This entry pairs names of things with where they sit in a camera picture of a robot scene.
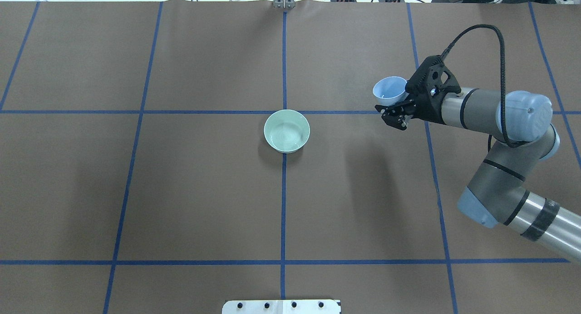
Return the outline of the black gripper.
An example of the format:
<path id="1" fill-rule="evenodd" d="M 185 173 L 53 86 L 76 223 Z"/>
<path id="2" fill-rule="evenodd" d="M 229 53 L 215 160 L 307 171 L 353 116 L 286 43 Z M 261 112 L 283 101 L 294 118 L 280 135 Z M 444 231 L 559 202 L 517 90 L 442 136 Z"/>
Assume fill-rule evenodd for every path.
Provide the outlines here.
<path id="1" fill-rule="evenodd" d="M 375 110 L 381 113 L 383 122 L 401 131 L 408 129 L 412 119 L 421 119 L 427 122 L 445 124 L 442 116 L 442 104 L 446 93 L 409 93 L 408 98 L 391 105 L 376 104 Z"/>

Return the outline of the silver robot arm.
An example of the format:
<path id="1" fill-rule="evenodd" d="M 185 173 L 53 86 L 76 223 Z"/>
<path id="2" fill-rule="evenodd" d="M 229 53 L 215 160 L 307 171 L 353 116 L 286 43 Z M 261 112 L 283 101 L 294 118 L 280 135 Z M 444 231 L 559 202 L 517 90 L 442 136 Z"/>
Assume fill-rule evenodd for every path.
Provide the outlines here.
<path id="1" fill-rule="evenodd" d="M 487 228 L 502 223 L 572 262 L 580 262 L 580 217 L 523 187 L 534 166 L 554 155 L 560 137 L 552 125 L 552 104 L 544 95 L 507 95 L 507 125 L 525 145 L 510 148 L 500 132 L 500 93 L 462 88 L 436 95 L 439 123 L 483 132 L 496 142 L 457 202 L 464 215 Z"/>

